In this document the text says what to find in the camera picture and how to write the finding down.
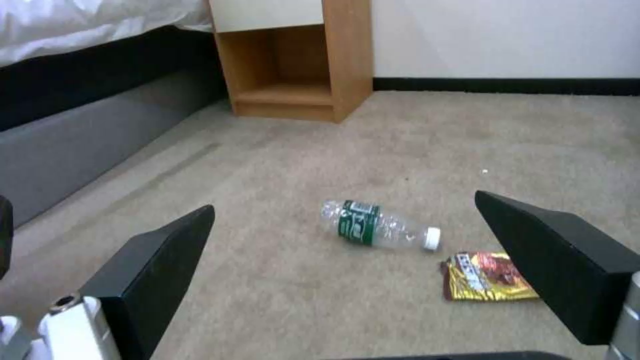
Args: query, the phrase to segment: nightstand drawer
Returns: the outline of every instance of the nightstand drawer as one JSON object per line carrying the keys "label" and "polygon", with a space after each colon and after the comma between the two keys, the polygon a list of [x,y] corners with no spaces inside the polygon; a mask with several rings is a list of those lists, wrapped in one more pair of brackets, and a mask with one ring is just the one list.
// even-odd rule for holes
{"label": "nightstand drawer", "polygon": [[218,33],[324,23],[322,0],[209,0]]}

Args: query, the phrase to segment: floor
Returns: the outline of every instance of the floor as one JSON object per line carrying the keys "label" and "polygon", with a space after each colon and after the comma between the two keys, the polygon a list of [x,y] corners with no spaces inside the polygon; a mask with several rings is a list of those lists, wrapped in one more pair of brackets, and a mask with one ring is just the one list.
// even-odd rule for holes
{"label": "floor", "polygon": [[[193,115],[22,227],[3,313],[34,326],[132,235],[202,204],[209,243],[154,359],[543,350],[601,359],[541,302],[449,303],[438,262],[500,250],[477,189],[580,214],[640,252],[640,98],[379,92],[341,125]],[[442,228],[436,254],[346,244],[325,199]]]}

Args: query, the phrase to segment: wall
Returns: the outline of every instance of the wall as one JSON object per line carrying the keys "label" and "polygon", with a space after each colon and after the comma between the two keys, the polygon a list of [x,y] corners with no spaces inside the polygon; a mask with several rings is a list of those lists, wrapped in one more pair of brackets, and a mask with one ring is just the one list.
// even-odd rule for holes
{"label": "wall", "polygon": [[640,78],[639,0],[373,0],[376,77]]}

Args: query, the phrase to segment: gray bed frame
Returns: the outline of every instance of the gray bed frame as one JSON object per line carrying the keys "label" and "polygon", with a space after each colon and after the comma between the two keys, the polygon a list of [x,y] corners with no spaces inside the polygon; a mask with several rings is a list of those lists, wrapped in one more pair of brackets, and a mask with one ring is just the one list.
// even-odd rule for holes
{"label": "gray bed frame", "polygon": [[0,193],[20,226],[225,96],[214,69],[181,70],[0,133]]}

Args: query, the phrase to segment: candy wrapper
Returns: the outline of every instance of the candy wrapper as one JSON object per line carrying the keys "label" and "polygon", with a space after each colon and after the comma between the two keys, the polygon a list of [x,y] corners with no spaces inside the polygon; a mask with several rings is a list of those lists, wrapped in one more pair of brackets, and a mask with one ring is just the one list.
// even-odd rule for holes
{"label": "candy wrapper", "polygon": [[500,252],[459,252],[441,264],[447,300],[509,301],[538,294]]}

